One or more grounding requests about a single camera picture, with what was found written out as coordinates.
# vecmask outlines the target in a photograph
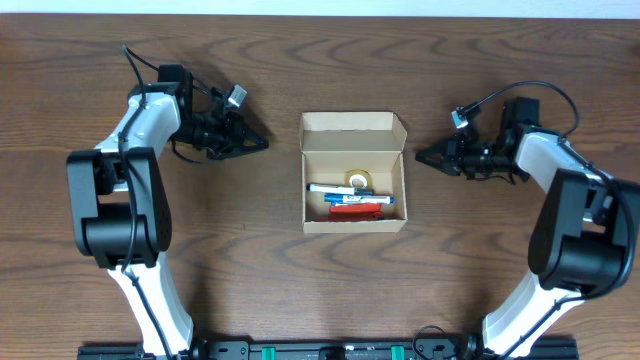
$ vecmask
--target marker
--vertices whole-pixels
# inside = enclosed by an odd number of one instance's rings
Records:
[[[384,214],[375,212],[373,214],[359,217],[329,217],[325,219],[315,219],[315,222],[359,222],[359,221],[379,221],[384,220]]]
[[[311,192],[323,192],[327,194],[341,194],[341,195],[373,195],[371,189],[359,189],[349,186],[333,186],[333,185],[320,185],[309,184],[307,190]]]
[[[324,201],[344,204],[393,204],[393,196],[352,196],[325,194]]]
[[[379,212],[382,209],[382,204],[331,204],[329,208],[329,214],[372,214]]]

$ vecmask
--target wooden table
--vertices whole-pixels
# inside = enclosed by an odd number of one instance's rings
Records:
[[[268,151],[212,166],[160,159],[169,252],[200,329],[254,340],[409,338],[476,329],[527,270],[544,193],[449,178],[413,160],[450,136],[449,113],[525,79],[565,89],[583,115],[575,148],[640,181],[640,23],[215,16],[0,17],[0,357],[74,359],[83,342],[140,339],[116,284],[73,242],[65,158],[104,139],[135,77],[120,45],[242,84]],[[154,74],[143,71],[147,80]],[[546,89],[542,123],[566,129]],[[495,138],[503,97],[478,119]],[[395,111],[409,222],[397,234],[301,232],[303,111]],[[562,318],[583,359],[640,356],[640,275]]]

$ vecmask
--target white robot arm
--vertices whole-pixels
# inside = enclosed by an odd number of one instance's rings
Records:
[[[123,51],[134,65],[130,55],[137,55]],[[171,214],[157,159],[170,140],[180,158],[185,159],[176,141],[206,149],[209,160],[263,150],[268,142],[235,111],[246,96],[240,86],[226,93],[197,88],[211,106],[210,112],[195,113],[191,73],[180,65],[153,68],[158,81],[144,84],[134,65],[139,84],[129,94],[124,117],[95,149],[72,152],[67,174],[78,249],[122,288],[140,326],[144,353],[173,358],[194,347],[194,325],[169,270]],[[245,145],[245,139],[254,145]],[[129,203],[100,202],[99,195],[113,192],[128,192]]]
[[[479,104],[520,85],[558,91],[574,109],[576,126],[562,135],[545,129],[538,121],[539,101],[518,97],[505,102],[497,141],[478,143],[472,118],[480,112]],[[529,243],[530,270],[507,300],[483,319],[482,340],[469,347],[465,359],[529,355],[536,340],[563,314],[610,293],[629,276],[640,187],[613,179],[570,147],[566,135],[577,128],[578,120],[575,105],[557,87],[539,81],[516,83],[456,109],[456,135],[416,155],[416,160],[445,174],[464,173],[469,180],[499,177],[515,185],[514,175],[523,181],[531,177],[547,193]],[[600,225],[604,232],[583,229],[584,222]]]

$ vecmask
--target open cardboard box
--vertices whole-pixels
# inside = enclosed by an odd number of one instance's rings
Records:
[[[407,139],[392,112],[312,112],[302,114],[302,229],[305,233],[398,232],[407,222],[402,150]],[[317,222],[327,218],[324,194],[307,184],[344,185],[350,170],[371,175],[375,195],[392,195],[382,205],[384,220]]]

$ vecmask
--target red object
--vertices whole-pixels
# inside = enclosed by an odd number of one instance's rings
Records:
[[[346,206],[331,206],[329,208],[329,214],[331,215],[343,215],[343,214],[370,214],[380,212],[382,209],[381,204],[355,204]]]
[[[384,214],[379,211],[366,216],[329,217],[326,219],[317,219],[314,221],[316,222],[358,222],[358,221],[378,221],[378,220],[384,220]]]

